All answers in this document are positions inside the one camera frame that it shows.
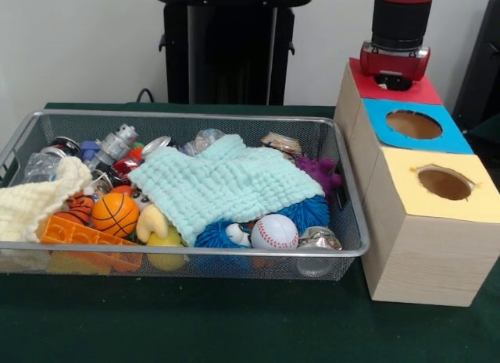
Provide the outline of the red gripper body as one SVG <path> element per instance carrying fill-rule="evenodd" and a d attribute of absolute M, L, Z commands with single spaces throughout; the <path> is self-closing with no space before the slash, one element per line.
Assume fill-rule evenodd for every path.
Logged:
<path fill-rule="evenodd" d="M 420 81 L 430 60 L 430 48 L 419 47 L 409 51 L 388 51 L 371 41 L 364 41 L 360 51 L 360 67 L 367 76 L 396 76 L 411 81 Z"/>

